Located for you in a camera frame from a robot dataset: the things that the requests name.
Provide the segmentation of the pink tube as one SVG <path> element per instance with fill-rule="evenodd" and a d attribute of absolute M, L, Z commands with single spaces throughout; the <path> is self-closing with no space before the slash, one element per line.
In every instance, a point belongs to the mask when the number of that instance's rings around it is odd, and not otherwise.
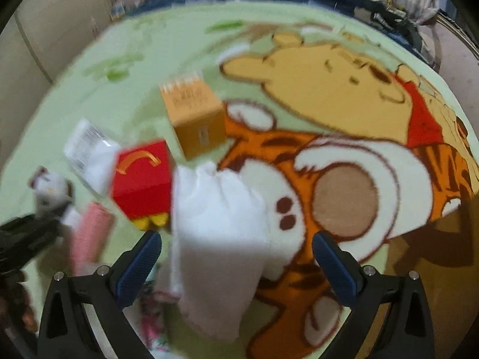
<path fill-rule="evenodd" d="M 70 266 L 74 276 L 99 261 L 114 224 L 114 215 L 103 205 L 89 204 L 72 236 Z"/>

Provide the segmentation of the small plush toy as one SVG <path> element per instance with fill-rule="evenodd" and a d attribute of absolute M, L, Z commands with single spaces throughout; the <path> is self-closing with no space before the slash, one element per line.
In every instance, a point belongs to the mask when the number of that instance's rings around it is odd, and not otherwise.
<path fill-rule="evenodd" d="M 29 180 L 33 191 L 35 216 L 60 217 L 74 200 L 73 183 L 64 175 L 39 166 Z"/>

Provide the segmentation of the red toy box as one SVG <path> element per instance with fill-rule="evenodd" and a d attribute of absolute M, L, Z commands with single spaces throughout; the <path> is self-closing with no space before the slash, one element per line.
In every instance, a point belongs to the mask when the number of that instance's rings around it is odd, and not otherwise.
<path fill-rule="evenodd" d="M 174 167 L 175 161 L 164 139 L 119 151 L 111 197 L 138 229 L 168 225 Z"/>

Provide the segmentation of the white wet wipes pack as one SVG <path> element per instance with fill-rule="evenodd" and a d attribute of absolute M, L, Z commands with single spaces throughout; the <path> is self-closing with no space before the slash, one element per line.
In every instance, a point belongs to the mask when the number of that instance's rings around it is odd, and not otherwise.
<path fill-rule="evenodd" d="M 91 191 L 106 196 L 122 146 L 85 118 L 80 119 L 63 148 L 74 173 Z"/>

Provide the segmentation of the orange cardboard box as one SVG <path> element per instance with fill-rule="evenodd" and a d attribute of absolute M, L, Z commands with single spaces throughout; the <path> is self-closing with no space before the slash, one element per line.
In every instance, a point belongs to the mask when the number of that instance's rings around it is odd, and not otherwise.
<path fill-rule="evenodd" d="M 159 90 L 186 160 L 225 143 L 225 108 L 200 74 L 177 76 L 161 83 Z"/>

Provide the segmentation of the floral hand cream tube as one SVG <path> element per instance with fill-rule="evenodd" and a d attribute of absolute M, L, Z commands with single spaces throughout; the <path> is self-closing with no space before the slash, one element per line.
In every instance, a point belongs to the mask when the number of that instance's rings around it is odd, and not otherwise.
<path fill-rule="evenodd" d="M 171 354 L 164 320 L 164 302 L 155 291 L 157 267 L 151 271 L 140 292 L 140 332 L 149 353 L 154 358 Z"/>

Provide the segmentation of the Winnie the Pooh fleece blanket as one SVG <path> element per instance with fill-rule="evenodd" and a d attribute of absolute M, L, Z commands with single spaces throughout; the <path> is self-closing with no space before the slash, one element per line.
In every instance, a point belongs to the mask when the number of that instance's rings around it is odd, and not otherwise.
<path fill-rule="evenodd" d="M 227 140 L 186 160 L 159 85 L 200 74 L 223 103 Z M 381 272 L 421 274 L 435 353 L 448 358 L 478 314 L 478 135 L 442 77 L 379 31 L 336 11 L 282 2 L 209 2 L 109 27 L 49 89 L 1 176 L 1 218 L 33 206 L 36 165 L 94 193 L 63 148 L 80 119 L 123 147 L 164 139 L 177 166 L 229 169 L 266 204 L 269 257 L 231 343 L 169 313 L 190 358 L 312 358 L 348 316 L 313 265 L 328 230 Z M 140 236 L 116 218 L 102 260 Z"/>

